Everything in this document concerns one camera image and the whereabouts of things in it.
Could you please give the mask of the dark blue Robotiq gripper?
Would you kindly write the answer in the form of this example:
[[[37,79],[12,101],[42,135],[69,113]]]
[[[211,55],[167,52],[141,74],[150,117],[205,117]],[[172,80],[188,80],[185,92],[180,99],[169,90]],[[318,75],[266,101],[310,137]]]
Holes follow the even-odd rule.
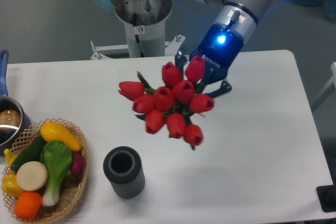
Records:
[[[201,56],[205,60],[207,84],[204,84],[203,94],[216,99],[231,92],[232,86],[225,80],[228,70],[257,24],[258,18],[245,6],[224,5],[198,47],[190,53],[190,59]],[[174,61],[179,72],[184,73],[189,55],[178,50]]]

